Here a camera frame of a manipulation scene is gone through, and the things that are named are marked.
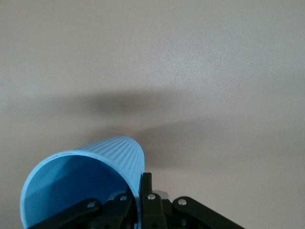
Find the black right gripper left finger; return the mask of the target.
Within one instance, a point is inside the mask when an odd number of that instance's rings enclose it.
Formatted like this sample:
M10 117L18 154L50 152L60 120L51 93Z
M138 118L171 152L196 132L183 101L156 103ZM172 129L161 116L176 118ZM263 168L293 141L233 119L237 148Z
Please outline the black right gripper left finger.
M136 229L138 213L130 190L102 204L95 198L85 199L30 229Z

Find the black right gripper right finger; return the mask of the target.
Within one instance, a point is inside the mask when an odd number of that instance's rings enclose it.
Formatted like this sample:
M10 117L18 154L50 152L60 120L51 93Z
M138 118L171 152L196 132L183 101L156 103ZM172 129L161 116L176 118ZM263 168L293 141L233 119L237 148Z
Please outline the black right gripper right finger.
M142 229L241 229L242 226L194 200L163 199L152 189L152 174L141 181Z

